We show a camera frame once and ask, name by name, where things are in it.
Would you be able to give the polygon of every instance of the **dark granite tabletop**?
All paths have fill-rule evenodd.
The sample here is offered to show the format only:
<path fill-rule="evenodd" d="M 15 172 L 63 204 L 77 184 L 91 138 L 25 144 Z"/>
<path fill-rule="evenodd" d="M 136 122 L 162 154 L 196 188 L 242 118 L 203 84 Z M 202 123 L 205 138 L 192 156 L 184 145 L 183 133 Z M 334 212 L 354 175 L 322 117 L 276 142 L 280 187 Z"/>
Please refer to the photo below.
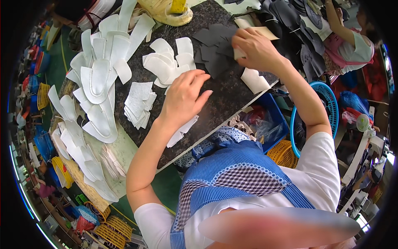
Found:
<path fill-rule="evenodd" d="M 153 34 L 151 41 L 157 38 L 165 39 L 177 54 L 176 39 L 181 37 L 190 37 L 193 44 L 193 50 L 197 51 L 200 42 L 192 38 L 202 28 L 208 28 L 209 24 L 222 23 L 226 26 L 235 25 L 231 19 L 231 15 L 222 8 L 217 2 L 208 0 L 191 8 L 193 18 L 190 23 L 181 27 L 171 27 L 163 25 Z M 128 61 L 132 71 L 131 80 L 122 85 L 119 78 L 116 80 L 116 100 L 115 100 L 115 118 L 130 138 L 140 146 L 144 138 L 149 132 L 153 121 L 159 116 L 164 102 L 164 92 L 166 88 L 160 88 L 153 85 L 152 90 L 156 92 L 157 97 L 150 111 L 150 118 L 146 129 L 137 130 L 133 124 L 127 120 L 124 115 L 124 101 L 126 100 L 131 82 L 150 82 L 155 81 L 156 76 L 142 66 L 142 56 L 154 51 L 149 47 L 150 43 L 143 42 L 137 51 Z M 158 169 L 178 157 L 180 154 L 192 147 L 201 138 L 210 134 L 214 129 L 223 122 L 231 118 L 237 111 L 252 101 L 257 95 L 254 95 L 245 83 L 240 79 L 244 68 L 235 65 L 230 70 L 222 73 L 217 79 L 209 79 L 203 85 L 202 92 L 205 90 L 213 90 L 213 94 L 198 114 L 199 120 L 192 126 L 190 131 L 184 135 L 183 139 L 178 141 L 173 147 L 165 148 L 158 164 Z M 270 73 L 262 72 L 261 75 L 269 82 L 269 84 L 277 80 L 276 76 Z"/>

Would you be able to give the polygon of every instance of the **white t-shirt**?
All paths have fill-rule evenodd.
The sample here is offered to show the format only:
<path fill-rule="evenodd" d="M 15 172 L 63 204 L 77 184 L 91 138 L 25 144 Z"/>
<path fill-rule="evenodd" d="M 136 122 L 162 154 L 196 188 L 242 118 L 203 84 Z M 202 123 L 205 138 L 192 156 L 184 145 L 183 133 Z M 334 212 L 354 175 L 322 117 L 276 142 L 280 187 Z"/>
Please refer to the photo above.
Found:
<path fill-rule="evenodd" d="M 22 117 L 21 113 L 17 115 L 18 128 L 22 129 L 26 125 L 26 120 Z"/>
<path fill-rule="evenodd" d="M 365 38 L 360 33 L 352 31 L 355 39 L 355 48 L 349 42 L 344 41 L 337 49 L 337 52 L 346 61 L 364 62 L 361 65 L 347 65 L 341 71 L 343 74 L 364 67 L 372 59 L 372 47 L 367 45 Z"/>
<path fill-rule="evenodd" d="M 340 196 L 340 176 L 337 167 L 334 141 L 326 132 L 312 135 L 301 151 L 295 169 L 281 167 L 316 209 L 336 212 Z M 200 208 L 184 226 L 187 249 L 202 249 L 213 243 L 197 229 L 200 222 L 226 208 L 246 209 L 256 207 L 293 207 L 281 193 L 261 197 L 238 197 L 209 203 Z M 147 203 L 134 213 L 149 249 L 170 249 L 170 229 L 174 216 L 156 203 Z"/>

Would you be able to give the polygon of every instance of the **forearm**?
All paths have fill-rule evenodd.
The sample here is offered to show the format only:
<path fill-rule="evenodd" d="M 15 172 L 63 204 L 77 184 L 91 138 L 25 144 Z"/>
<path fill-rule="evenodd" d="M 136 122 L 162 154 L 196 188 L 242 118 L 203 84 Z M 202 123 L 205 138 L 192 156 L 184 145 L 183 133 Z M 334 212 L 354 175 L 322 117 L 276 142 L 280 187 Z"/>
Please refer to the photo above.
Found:
<path fill-rule="evenodd" d="M 333 32 L 336 32 L 336 30 L 338 30 L 338 28 L 342 27 L 342 24 L 340 23 L 339 17 L 337 16 L 337 13 L 333 6 L 332 1 L 327 0 L 325 2 L 325 7 L 326 7 L 326 15 L 328 17 L 330 29 Z"/>
<path fill-rule="evenodd" d="M 127 171 L 126 190 L 134 192 L 147 187 L 155 177 L 160 156 L 176 131 L 157 118 L 131 160 Z"/>
<path fill-rule="evenodd" d="M 315 125 L 330 126 L 328 115 L 319 96 L 289 60 L 286 59 L 277 74 L 289 91 L 297 112 L 307 127 Z"/>

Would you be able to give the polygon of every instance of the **patterned fabric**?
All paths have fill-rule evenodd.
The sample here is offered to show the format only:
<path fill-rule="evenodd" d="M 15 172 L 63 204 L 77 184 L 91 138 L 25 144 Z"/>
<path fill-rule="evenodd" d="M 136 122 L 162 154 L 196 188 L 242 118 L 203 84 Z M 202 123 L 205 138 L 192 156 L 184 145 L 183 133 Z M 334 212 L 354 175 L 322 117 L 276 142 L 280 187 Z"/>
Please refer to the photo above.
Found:
<path fill-rule="evenodd" d="M 324 58 L 326 65 L 325 74 L 331 76 L 339 76 L 343 74 L 341 67 L 334 63 L 327 53 L 324 53 L 322 57 Z"/>
<path fill-rule="evenodd" d="M 256 141 L 256 138 L 254 137 L 254 132 L 245 122 L 240 120 L 239 114 L 233 117 L 230 121 L 228 121 L 227 126 L 234 127 L 244 132 L 246 135 L 249 136 L 250 140 Z"/>
<path fill-rule="evenodd" d="M 213 153 L 198 160 L 208 152 Z M 190 155 L 184 158 L 189 167 L 170 231 L 173 249 L 185 248 L 187 220 L 211 202 L 280 192 L 295 207 L 315 208 L 279 166 L 263 154 L 261 144 L 250 141 L 248 135 L 238 129 L 221 127 Z"/>

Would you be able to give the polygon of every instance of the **factory floor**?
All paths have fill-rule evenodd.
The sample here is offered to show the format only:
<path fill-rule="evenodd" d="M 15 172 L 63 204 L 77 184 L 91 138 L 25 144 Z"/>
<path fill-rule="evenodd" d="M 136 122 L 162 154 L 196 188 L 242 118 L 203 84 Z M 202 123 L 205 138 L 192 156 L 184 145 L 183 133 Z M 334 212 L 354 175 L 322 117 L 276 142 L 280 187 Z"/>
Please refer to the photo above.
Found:
<path fill-rule="evenodd" d="M 61 29 L 61 36 L 56 43 L 52 45 L 48 53 L 51 55 L 50 65 L 45 73 L 47 78 L 47 84 L 50 86 L 55 85 L 57 92 L 59 92 L 62 83 L 65 79 L 66 70 L 65 68 L 70 68 L 70 61 L 77 54 L 77 52 L 72 51 L 68 45 L 68 35 L 71 29 L 64 26 Z M 44 130 L 49 130 L 51 118 L 53 116 L 51 106 L 48 105 L 45 109 L 45 114 L 43 115 L 43 128 Z M 173 165 L 168 166 L 161 172 L 159 172 L 154 181 L 152 182 L 152 187 L 159 197 L 160 201 L 173 211 L 176 211 L 178 202 L 178 192 L 181 185 L 181 178 L 179 177 L 177 170 Z M 69 197 L 78 205 L 75 198 L 77 195 L 82 194 L 82 191 L 73 183 L 70 189 L 65 189 Z M 112 204 L 117 210 L 119 210 L 127 218 L 135 222 L 133 212 L 131 211 L 127 197 L 124 196 L 119 199 L 119 202 Z M 137 229 L 137 227 L 132 224 L 128 219 L 120 215 L 114 208 L 111 207 L 111 214 L 120 217 L 121 219 L 127 221 L 131 227 Z"/>

